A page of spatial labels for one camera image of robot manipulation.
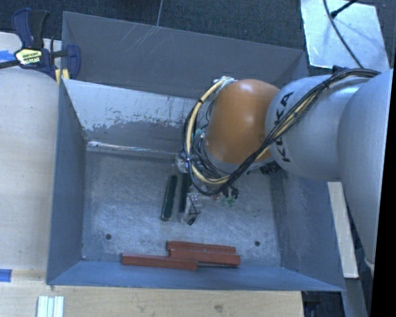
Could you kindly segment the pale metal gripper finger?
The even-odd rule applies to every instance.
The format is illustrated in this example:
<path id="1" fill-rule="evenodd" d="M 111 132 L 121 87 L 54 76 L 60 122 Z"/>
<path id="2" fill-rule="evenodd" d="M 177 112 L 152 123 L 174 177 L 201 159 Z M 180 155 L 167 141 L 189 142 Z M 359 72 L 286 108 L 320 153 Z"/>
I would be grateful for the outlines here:
<path id="1" fill-rule="evenodd" d="M 188 225 L 193 225 L 200 214 L 201 203 L 196 194 L 188 193 L 186 204 L 187 208 L 185 209 L 185 218 Z"/>

